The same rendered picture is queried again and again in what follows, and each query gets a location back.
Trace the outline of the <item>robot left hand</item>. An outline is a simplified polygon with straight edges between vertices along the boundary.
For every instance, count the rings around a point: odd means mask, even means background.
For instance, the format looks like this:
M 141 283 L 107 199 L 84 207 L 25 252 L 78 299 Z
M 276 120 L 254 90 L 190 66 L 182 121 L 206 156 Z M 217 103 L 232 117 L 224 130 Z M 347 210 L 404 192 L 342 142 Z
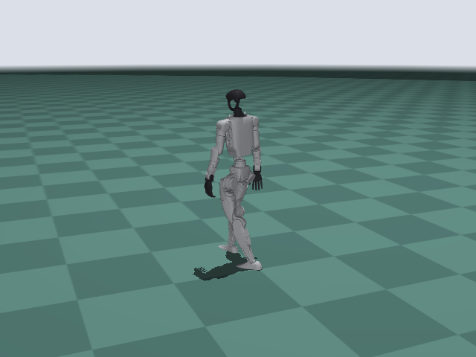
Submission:
M 212 193 L 212 184 L 211 182 L 213 181 L 213 174 L 210 175 L 210 178 L 207 179 L 205 178 L 205 192 L 208 196 L 210 197 L 215 197 Z

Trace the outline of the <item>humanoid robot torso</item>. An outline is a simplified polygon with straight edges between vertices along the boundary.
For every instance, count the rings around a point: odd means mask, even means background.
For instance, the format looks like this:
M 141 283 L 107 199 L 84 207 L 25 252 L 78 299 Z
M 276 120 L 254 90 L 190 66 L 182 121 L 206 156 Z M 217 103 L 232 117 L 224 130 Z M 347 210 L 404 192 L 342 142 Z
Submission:
M 250 115 L 244 112 L 246 117 L 234 117 L 229 114 L 230 128 L 226 132 L 225 143 L 229 156 L 234 156 L 234 166 L 230 167 L 230 173 L 237 175 L 237 183 L 246 181 L 249 178 L 250 167 L 246 165 L 243 156 L 251 154 L 254 145 L 253 120 Z

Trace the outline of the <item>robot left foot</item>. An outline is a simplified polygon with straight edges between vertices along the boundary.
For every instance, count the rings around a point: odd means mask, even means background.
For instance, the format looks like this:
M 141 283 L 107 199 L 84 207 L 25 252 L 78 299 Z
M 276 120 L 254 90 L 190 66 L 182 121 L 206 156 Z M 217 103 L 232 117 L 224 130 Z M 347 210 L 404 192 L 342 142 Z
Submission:
M 249 260 L 250 262 L 250 260 Z M 252 262 L 253 263 L 253 262 Z M 239 267 L 239 268 L 246 268 L 246 269 L 253 269 L 253 270 L 260 270 L 262 269 L 262 265 L 259 261 L 254 261 L 253 264 L 250 264 L 248 263 L 248 261 L 246 261 L 245 263 L 241 263 L 241 264 L 237 264 L 236 267 Z

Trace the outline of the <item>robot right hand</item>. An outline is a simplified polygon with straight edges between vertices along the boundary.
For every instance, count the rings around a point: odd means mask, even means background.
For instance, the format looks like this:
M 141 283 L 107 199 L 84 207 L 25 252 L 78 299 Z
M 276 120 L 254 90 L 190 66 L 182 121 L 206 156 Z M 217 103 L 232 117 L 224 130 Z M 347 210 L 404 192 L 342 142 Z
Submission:
M 260 165 L 260 171 L 254 171 L 254 166 L 253 166 L 253 172 L 254 172 L 254 175 L 255 175 L 255 178 L 253 180 L 253 184 L 252 184 L 252 190 L 254 189 L 254 183 L 255 183 L 255 190 L 257 190 L 257 182 L 258 182 L 258 190 L 260 189 L 260 185 L 261 185 L 261 189 L 263 188 L 263 184 L 262 184 L 262 176 L 260 175 L 261 173 L 261 165 Z M 251 184 L 251 183 L 250 183 Z M 249 184 L 249 185 L 250 185 Z

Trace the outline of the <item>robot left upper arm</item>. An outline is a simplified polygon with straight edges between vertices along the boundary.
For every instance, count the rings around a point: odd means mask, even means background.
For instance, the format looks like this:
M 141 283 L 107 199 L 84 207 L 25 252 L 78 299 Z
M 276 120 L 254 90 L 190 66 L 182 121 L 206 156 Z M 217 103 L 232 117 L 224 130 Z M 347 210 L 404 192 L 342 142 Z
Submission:
M 226 132 L 230 128 L 230 119 L 220 120 L 216 124 L 216 146 L 218 148 L 218 155 L 221 155 L 223 152 L 223 147 L 225 143 Z M 213 147 L 212 147 L 213 148 Z

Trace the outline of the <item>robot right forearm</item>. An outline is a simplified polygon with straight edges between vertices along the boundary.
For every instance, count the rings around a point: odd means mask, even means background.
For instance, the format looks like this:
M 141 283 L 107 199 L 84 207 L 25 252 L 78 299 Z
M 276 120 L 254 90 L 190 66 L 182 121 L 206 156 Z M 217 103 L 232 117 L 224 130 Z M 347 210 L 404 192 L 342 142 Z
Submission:
M 254 171 L 260 171 L 260 165 L 261 165 L 260 153 L 261 153 L 261 147 L 260 146 L 256 149 L 252 150 L 253 159 L 254 159 Z

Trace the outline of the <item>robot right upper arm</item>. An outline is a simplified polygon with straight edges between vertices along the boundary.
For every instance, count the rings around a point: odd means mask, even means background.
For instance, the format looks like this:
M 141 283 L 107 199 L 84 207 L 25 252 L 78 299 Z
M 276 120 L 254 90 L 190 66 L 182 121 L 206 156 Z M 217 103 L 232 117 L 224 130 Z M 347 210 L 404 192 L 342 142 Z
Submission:
M 254 145 L 252 149 L 256 149 L 260 146 L 260 140 L 259 140 L 259 118 L 256 116 L 251 116 L 253 120 L 253 130 L 254 130 Z

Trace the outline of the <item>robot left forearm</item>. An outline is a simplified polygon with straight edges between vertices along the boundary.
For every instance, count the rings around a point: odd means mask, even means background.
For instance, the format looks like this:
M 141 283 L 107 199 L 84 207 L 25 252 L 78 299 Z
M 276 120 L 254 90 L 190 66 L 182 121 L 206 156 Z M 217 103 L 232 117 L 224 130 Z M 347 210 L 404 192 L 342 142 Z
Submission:
M 211 149 L 211 153 L 210 153 L 210 163 L 208 165 L 208 169 L 207 169 L 207 172 L 205 173 L 205 178 L 209 179 L 210 178 L 210 175 L 213 174 L 213 177 L 214 177 L 214 174 L 216 172 L 216 168 L 217 168 L 217 164 L 219 162 L 219 158 L 218 158 L 218 148 L 217 147 L 213 147 Z

